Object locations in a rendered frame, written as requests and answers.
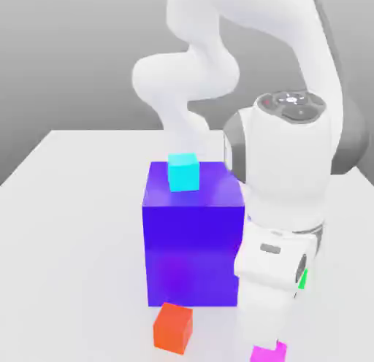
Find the large blue box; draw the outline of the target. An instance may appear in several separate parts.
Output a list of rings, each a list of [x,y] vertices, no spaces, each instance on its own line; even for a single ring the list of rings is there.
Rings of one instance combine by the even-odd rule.
[[[237,179],[221,162],[200,164],[200,188],[172,192],[167,164],[150,164],[142,203],[148,304],[234,307],[234,259],[245,205]]]

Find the small cyan cube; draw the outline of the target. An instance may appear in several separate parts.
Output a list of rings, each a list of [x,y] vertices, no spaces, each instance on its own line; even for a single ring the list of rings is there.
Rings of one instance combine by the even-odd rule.
[[[172,192],[199,190],[199,161],[195,153],[168,155],[167,179]]]

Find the small orange cube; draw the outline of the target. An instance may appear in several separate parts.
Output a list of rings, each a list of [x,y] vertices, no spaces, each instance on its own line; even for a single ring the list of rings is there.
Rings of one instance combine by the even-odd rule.
[[[193,309],[163,303],[153,323],[153,345],[183,355],[193,332]]]

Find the small magenta cube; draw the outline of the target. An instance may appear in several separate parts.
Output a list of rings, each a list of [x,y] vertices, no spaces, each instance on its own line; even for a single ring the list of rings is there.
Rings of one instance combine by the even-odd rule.
[[[250,362],[285,362],[287,345],[277,341],[276,348],[269,350],[263,347],[254,346]]]

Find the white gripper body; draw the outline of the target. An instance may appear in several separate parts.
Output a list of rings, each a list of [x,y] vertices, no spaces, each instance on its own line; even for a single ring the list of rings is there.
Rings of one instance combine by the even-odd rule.
[[[241,277],[237,323],[243,339],[253,346],[274,350],[288,320],[295,294],[295,290],[274,288]]]

